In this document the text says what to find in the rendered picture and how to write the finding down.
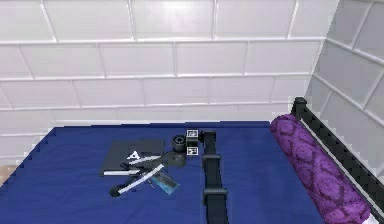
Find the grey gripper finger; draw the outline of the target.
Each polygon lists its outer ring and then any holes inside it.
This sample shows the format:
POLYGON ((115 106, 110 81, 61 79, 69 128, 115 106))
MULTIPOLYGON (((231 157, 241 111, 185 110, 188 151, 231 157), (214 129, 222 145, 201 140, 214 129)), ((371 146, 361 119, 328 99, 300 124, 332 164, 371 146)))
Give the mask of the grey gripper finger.
POLYGON ((125 170, 132 169, 154 169, 159 165, 163 164, 162 156, 149 156, 143 157, 138 160, 134 160, 131 162, 122 162, 120 166, 125 170))
POLYGON ((134 177, 130 182, 125 182, 121 185, 116 185, 112 187, 109 190, 109 195, 111 197, 119 197, 123 193, 128 192, 135 187, 139 186, 140 184, 148 181, 150 178, 155 176, 158 172, 160 172, 164 168, 163 164, 159 164, 155 166, 154 168, 140 168, 139 169, 139 176, 134 177))

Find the blue bed with black frame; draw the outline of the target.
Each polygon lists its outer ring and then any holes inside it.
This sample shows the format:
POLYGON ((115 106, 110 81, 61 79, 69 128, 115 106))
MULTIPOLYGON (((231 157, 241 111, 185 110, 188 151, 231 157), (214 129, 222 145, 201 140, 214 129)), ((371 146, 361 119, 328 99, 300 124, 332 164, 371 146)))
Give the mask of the blue bed with black frame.
MULTIPOLYGON (((271 122, 216 122, 229 224, 324 224, 270 131, 271 122)), ((62 127, 52 130, 0 187, 0 224, 207 224, 201 157, 168 174, 171 194, 141 185, 113 198, 121 177, 102 177, 113 141, 168 142, 187 124, 62 127)))

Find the blue tape recorder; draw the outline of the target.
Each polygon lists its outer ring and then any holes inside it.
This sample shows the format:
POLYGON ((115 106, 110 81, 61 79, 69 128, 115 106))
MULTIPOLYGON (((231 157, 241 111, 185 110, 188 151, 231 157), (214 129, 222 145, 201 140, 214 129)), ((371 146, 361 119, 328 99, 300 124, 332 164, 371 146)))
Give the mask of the blue tape recorder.
POLYGON ((168 195, 171 195, 179 187, 178 182, 163 172, 156 173, 151 179, 168 195))

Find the black book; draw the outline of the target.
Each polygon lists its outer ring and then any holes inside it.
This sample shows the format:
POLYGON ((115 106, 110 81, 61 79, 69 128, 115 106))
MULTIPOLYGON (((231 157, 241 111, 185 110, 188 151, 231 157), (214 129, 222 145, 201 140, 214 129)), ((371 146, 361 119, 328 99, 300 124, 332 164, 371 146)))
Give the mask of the black book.
POLYGON ((134 175, 120 164, 149 156, 163 156, 165 141, 161 139, 116 140, 113 141, 101 166, 100 175, 134 175))

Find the purple patterned bolster pillow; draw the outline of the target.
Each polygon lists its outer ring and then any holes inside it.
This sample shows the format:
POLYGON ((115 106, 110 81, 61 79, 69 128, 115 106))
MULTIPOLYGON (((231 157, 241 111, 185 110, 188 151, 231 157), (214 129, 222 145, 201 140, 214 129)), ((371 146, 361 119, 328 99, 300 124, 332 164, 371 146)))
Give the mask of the purple patterned bolster pillow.
POLYGON ((363 224, 369 203, 293 115, 271 122, 270 131, 294 168, 324 224, 363 224))

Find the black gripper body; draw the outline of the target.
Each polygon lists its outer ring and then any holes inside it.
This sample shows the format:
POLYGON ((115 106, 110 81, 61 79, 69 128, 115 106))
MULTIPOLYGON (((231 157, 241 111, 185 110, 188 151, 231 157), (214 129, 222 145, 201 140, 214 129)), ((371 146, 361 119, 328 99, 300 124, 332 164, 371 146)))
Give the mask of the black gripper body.
POLYGON ((172 150, 164 154, 166 167, 183 167, 186 164, 186 138, 184 135, 175 135, 171 141, 172 150))

